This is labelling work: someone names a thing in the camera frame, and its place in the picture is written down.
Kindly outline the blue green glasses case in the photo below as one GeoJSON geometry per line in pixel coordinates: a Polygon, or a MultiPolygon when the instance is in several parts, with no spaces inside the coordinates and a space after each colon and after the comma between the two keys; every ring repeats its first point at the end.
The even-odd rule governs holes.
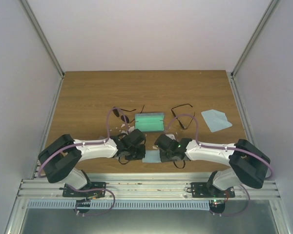
{"type": "Polygon", "coordinates": [[[165,114],[157,113],[141,113],[135,115],[135,129],[141,132],[162,132],[164,131],[165,114]]]}

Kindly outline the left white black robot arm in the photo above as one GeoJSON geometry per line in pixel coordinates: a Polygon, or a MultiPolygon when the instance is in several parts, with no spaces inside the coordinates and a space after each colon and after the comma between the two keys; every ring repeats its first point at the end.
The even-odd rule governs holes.
{"type": "Polygon", "coordinates": [[[89,195],[90,180],[86,173],[76,169],[80,161],[97,158],[116,158],[124,163],[141,160],[146,153],[146,137],[140,130],[129,134],[110,136],[103,140],[77,140],[65,134],[45,148],[38,156],[41,168],[49,183],[63,182],[80,197],[89,195]]]}

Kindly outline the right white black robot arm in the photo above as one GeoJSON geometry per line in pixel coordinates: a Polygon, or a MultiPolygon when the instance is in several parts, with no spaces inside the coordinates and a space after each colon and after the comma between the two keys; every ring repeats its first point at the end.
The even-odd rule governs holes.
{"type": "Polygon", "coordinates": [[[245,139],[231,144],[197,142],[191,138],[161,134],[155,141],[162,162],[209,161],[228,166],[223,171],[214,171],[204,185],[193,188],[198,196],[224,197],[232,187],[244,184],[261,189],[270,171],[271,160],[245,139]]]}

